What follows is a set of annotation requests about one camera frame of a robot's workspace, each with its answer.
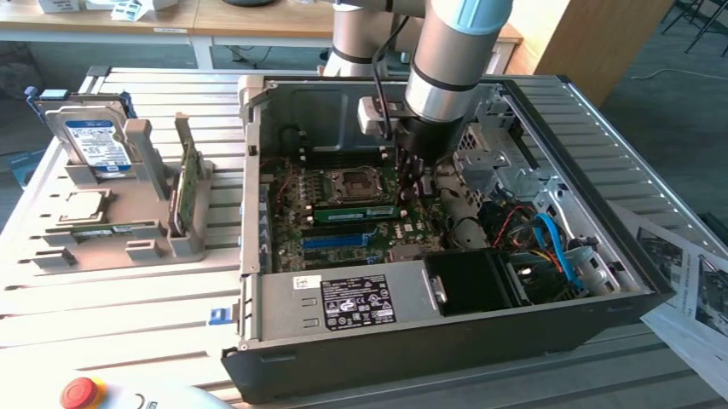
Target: emergency stop button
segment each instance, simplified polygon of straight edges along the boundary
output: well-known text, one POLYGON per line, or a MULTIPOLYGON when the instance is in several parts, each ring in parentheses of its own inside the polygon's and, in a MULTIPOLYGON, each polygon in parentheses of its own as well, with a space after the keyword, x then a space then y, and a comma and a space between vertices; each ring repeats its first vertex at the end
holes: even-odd
POLYGON ((101 398, 102 391, 98 385, 86 377, 74 378, 60 395, 60 406, 64 409, 88 408, 101 398))

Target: power supply label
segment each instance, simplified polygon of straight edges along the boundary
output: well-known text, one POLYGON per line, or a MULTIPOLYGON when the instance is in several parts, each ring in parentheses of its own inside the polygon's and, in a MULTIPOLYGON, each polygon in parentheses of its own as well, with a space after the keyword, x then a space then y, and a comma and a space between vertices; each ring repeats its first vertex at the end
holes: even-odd
POLYGON ((384 275, 320 281, 320 297, 331 331, 396 322, 384 275))

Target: hard disk label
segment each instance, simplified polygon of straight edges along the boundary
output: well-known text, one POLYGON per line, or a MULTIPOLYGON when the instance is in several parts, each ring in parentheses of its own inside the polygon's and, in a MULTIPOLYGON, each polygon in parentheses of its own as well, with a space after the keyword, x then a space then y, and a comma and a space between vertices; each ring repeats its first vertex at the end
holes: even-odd
POLYGON ((108 173, 131 169, 124 145, 113 139, 112 121, 65 121, 65 127, 88 166, 108 173))

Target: metal table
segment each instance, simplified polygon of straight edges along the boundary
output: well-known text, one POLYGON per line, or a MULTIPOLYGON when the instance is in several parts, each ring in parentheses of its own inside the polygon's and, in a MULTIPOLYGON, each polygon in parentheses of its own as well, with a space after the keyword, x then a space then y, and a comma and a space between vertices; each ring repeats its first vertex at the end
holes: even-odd
MULTIPOLYGON (((1 367, 33 360, 93 371, 100 377, 140 375, 195 385, 236 407, 248 407, 217 358, 204 352, 215 331, 228 331, 204 326, 209 308, 229 305, 240 290, 236 260, 245 149, 236 80, 245 73, 252 72, 119 68, 107 77, 85 78, 81 92, 131 92, 139 116, 152 123, 151 139, 164 160, 179 160, 181 153, 172 116, 176 112, 191 116, 195 143, 216 166, 205 232, 209 253, 192 268, 34 277, 12 274, 12 266, 4 268, 0 314, 9 315, 0 320, 1 367)), ((573 85, 555 77, 514 79, 603 197, 728 254, 573 85)), ((54 184, 62 183, 57 177, 64 158, 53 141, 0 236, 0 248, 32 230, 24 219, 38 211, 54 184)), ((605 331, 569 354, 265 407, 323 402, 362 408, 470 407, 475 403, 478 407, 594 407, 597 402, 601 407, 728 407, 642 324, 605 331)))

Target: red cable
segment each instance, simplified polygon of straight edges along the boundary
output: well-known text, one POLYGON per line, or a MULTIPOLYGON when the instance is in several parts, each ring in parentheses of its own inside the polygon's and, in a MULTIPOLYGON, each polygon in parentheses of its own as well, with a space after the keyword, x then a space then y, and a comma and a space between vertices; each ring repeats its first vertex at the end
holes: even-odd
POLYGON ((526 208, 523 206, 515 206, 513 210, 510 211, 507 217, 505 218, 505 223, 502 224, 501 231, 498 232, 498 235, 495 236, 495 242, 493 242, 493 247, 495 247, 498 243, 501 242, 501 237, 502 237, 502 234, 505 233, 505 228, 509 226, 510 218, 513 217, 518 209, 526 209, 526 208))
POLYGON ((275 202, 276 204, 280 202, 280 195, 285 191, 287 184, 291 182, 291 178, 294 177, 294 166, 291 165, 290 161, 285 159, 287 163, 287 178, 283 182, 283 186, 280 187, 280 190, 277 191, 277 194, 275 195, 275 202))

